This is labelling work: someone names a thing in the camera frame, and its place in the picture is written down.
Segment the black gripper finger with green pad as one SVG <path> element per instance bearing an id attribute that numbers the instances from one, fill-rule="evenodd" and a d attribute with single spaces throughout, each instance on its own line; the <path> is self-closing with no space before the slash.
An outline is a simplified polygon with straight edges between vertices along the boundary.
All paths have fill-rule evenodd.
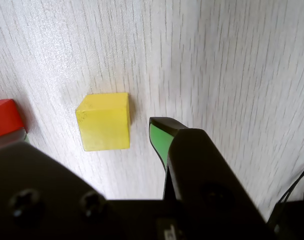
<path id="1" fill-rule="evenodd" d="M 246 190 L 207 133 L 170 117 L 151 117 L 150 142 L 182 203 L 191 240 L 272 240 Z"/>
<path id="2" fill-rule="evenodd" d="M 110 239 L 104 197 L 24 137 L 0 137 L 0 240 Z"/>

